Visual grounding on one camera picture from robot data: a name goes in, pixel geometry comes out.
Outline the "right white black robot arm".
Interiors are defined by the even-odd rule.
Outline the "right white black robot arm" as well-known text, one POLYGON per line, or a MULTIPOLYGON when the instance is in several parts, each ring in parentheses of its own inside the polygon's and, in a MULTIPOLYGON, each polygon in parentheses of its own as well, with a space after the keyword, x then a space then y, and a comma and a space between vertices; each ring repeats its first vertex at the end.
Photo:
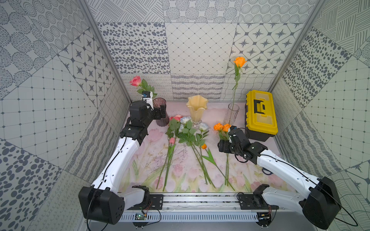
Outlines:
POLYGON ((326 230, 341 210, 335 183, 304 172, 286 162, 259 142, 251 143, 245 133, 232 126, 226 130, 226 138, 218 143, 222 153, 234 154, 245 162, 263 167, 289 184, 295 191, 288 192, 261 184, 253 192, 257 204, 286 208, 302 214, 317 228, 326 230))

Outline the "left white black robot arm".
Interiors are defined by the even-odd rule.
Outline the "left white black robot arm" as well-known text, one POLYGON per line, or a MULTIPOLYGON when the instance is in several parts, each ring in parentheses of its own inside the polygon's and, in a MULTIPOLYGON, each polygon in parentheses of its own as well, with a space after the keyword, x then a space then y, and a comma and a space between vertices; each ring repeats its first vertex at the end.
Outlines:
POLYGON ((114 225, 124 211, 132 207, 150 207, 152 201, 146 186, 133 186, 125 195, 119 195, 119 186, 130 160, 148 135, 149 125, 153 120, 160 120, 166 115, 164 105, 154 107, 145 101, 136 101, 130 105, 130 117, 120 133, 112 157, 92 185, 82 187, 79 192, 78 198, 86 220, 114 225))

